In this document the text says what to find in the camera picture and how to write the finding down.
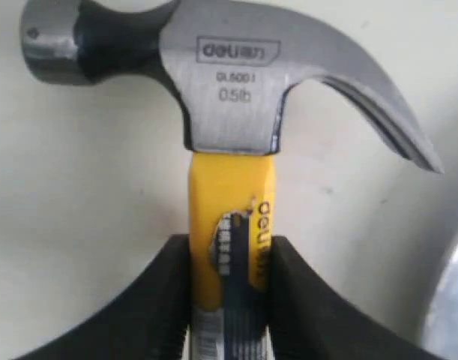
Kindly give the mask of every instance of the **white wall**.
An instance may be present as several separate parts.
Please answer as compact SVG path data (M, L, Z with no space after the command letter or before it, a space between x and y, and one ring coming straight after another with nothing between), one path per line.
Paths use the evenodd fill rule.
M135 11L155 1L103 3ZM398 159L320 85L289 99L277 233L337 291L413 339L433 264L458 228L458 0L270 3L364 45L445 160L448 174L436 177ZM89 317L170 234L187 231L190 153L174 100L143 78L93 89L36 82L19 50L23 4L0 0L1 360Z

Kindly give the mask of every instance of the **black hammer head section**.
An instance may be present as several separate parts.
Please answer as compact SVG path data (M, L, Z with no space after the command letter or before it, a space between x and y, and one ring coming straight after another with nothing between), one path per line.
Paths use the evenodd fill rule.
M286 96L314 79L347 97L399 155L442 172L388 75L317 19L230 0L173 0L135 14L92 0L29 0L21 29L26 62L48 83L158 79L179 101L195 152L277 153Z

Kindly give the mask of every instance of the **brand logo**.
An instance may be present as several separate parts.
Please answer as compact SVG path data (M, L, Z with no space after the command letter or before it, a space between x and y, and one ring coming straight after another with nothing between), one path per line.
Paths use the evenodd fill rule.
M200 36L197 38L197 62L203 64L264 67L280 54L280 42Z

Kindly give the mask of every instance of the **steel hammer head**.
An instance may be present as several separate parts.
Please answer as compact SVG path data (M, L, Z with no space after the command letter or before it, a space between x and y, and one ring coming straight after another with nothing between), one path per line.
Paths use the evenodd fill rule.
M29 0L21 38L28 66L49 83L122 73L159 80L180 103L185 144L196 152L277 153L286 96L314 79L348 98L396 153L442 172L380 66L344 34L299 13L230 0L172 1L135 14L92 0Z

